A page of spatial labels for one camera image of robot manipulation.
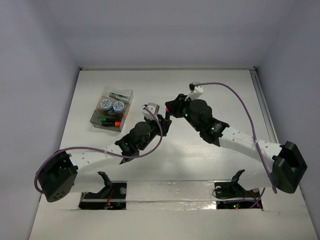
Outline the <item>clear green pen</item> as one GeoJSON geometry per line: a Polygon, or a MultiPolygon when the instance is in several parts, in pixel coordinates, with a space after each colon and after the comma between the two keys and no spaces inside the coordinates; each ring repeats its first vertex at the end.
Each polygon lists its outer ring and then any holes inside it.
{"type": "Polygon", "coordinates": [[[110,92],[109,95],[114,96],[116,98],[125,98],[125,99],[129,98],[129,96],[127,96],[127,95],[122,95],[122,94],[118,94],[118,93],[114,93],[114,92],[110,92]]]}

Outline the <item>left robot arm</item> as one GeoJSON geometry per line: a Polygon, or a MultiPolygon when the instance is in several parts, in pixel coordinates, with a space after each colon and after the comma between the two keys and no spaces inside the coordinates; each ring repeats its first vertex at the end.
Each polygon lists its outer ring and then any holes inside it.
{"type": "Polygon", "coordinates": [[[73,146],[60,149],[36,171],[34,187],[49,203],[57,202],[71,192],[94,191],[104,198],[110,194],[111,181],[103,168],[151,155],[162,143],[171,124],[168,116],[151,114],[108,147],[73,146]],[[88,179],[80,179],[88,173],[96,173],[103,180],[97,181],[92,188],[88,179]]]}

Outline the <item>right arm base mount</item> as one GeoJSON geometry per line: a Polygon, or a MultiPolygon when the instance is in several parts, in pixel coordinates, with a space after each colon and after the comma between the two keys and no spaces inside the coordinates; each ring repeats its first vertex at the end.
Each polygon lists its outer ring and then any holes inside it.
{"type": "Polygon", "coordinates": [[[214,183],[212,195],[216,199],[218,210],[263,209],[261,193],[258,188],[246,190],[239,184],[245,170],[239,170],[231,180],[214,183]]]}

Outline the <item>green cap highlighter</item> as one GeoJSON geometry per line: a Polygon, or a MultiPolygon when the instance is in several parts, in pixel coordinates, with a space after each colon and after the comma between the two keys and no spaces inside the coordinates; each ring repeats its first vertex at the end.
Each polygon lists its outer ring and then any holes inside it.
{"type": "Polygon", "coordinates": [[[113,121],[112,118],[106,118],[106,117],[100,117],[99,120],[103,123],[103,122],[111,122],[113,121]]]}

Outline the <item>pink tip black highlighter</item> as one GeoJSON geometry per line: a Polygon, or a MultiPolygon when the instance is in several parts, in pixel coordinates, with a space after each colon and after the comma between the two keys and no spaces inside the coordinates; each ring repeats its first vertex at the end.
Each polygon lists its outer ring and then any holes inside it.
{"type": "Polygon", "coordinates": [[[164,119],[165,119],[166,121],[169,121],[169,120],[170,120],[170,118],[171,118],[170,113],[169,113],[168,111],[166,111],[166,112],[165,112],[164,119]]]}

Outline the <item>orange cap highlighter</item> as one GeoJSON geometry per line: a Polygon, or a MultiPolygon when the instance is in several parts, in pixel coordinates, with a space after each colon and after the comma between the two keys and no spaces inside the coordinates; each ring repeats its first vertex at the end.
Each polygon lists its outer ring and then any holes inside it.
{"type": "Polygon", "coordinates": [[[116,127],[119,128],[121,126],[120,121],[104,121],[101,124],[103,127],[116,127]]]}

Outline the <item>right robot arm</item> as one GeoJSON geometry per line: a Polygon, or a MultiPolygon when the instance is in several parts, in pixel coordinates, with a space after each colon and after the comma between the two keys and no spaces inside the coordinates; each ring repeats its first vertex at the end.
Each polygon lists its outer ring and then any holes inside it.
{"type": "Polygon", "coordinates": [[[295,193],[307,164],[298,148],[290,141],[285,144],[254,140],[228,123],[213,117],[212,108],[205,100],[188,100],[184,94],[167,101],[171,116],[184,118],[208,144],[236,151],[266,165],[275,187],[288,194],[295,193]]]}

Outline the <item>blue white round jar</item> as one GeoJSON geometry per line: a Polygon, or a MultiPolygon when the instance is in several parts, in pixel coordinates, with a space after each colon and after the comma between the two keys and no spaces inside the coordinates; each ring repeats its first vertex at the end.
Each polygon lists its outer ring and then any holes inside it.
{"type": "Polygon", "coordinates": [[[99,106],[100,106],[101,110],[103,110],[103,111],[107,111],[107,112],[113,111],[113,102],[108,98],[103,99],[100,102],[99,106]]]}

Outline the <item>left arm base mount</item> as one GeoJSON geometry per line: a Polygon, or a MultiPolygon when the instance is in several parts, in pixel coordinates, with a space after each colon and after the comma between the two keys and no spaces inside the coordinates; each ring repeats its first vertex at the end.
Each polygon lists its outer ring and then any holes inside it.
{"type": "Polygon", "coordinates": [[[109,176],[99,171],[103,188],[99,192],[83,192],[78,207],[81,210],[125,210],[127,208],[127,182],[112,182],[109,176]]]}

